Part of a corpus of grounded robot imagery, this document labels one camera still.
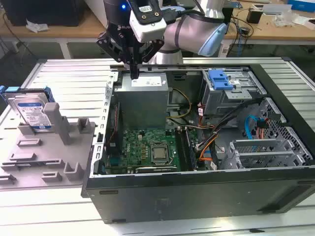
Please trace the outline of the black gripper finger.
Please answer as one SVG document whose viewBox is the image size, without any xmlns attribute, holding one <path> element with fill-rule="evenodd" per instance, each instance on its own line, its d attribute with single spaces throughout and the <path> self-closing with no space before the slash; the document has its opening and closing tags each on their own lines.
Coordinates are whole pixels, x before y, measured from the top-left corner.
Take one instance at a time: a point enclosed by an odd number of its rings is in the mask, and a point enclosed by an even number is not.
<svg viewBox="0 0 315 236">
<path fill-rule="evenodd" d="M 164 45 L 163 39 L 156 39 L 146 43 L 137 42 L 134 46 L 134 78 L 139 77 L 139 67 L 147 63 Z"/>
<path fill-rule="evenodd" d="M 115 61 L 123 62 L 130 71 L 130 78 L 135 79 L 135 63 L 131 49 L 127 46 L 127 36 L 123 32 L 116 35 L 116 39 L 109 32 L 103 32 L 96 41 L 97 45 L 110 55 Z"/>
</svg>

